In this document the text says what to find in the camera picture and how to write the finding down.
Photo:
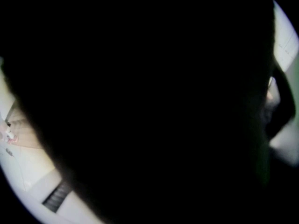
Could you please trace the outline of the black backpack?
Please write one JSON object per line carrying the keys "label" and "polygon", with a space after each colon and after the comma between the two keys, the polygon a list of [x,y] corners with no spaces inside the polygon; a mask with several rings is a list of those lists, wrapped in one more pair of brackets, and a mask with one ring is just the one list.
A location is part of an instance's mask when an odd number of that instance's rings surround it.
{"label": "black backpack", "polygon": [[270,140],[273,0],[0,3],[5,81],[63,178],[105,224],[261,222],[299,168]]}

